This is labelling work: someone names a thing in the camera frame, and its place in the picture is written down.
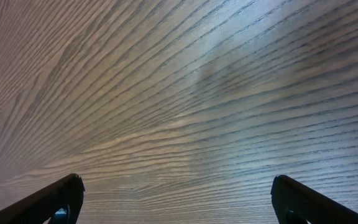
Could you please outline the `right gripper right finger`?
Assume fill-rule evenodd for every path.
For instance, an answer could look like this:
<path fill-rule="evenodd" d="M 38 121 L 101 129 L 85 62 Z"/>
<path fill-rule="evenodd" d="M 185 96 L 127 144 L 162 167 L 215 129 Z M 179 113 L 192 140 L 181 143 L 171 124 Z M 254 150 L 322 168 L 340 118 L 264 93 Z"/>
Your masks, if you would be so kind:
<path fill-rule="evenodd" d="M 358 223 L 357 212 L 287 175 L 278 175 L 274 178 L 270 194 L 280 224 Z"/>

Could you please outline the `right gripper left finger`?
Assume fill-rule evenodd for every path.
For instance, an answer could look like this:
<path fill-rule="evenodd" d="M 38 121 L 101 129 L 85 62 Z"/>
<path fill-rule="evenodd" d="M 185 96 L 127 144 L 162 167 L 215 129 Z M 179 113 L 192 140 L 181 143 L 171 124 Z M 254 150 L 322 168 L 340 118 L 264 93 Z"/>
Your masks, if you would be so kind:
<path fill-rule="evenodd" d="M 0 224 L 76 224 L 85 186 L 78 174 L 66 177 L 0 210 Z"/>

